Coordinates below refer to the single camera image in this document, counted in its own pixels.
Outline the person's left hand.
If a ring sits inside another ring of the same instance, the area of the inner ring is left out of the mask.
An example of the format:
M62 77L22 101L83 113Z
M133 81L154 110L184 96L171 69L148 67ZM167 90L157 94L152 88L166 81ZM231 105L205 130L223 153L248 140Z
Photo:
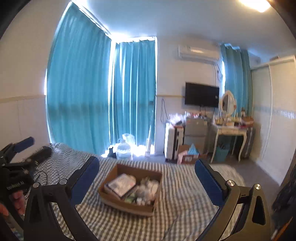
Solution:
M23 194L23 190L19 190L12 194L12 204L19 215L25 214L26 205L25 205L25 196ZM3 214L4 216L9 215L9 211L3 204L1 204L0 211L1 211L1 214Z

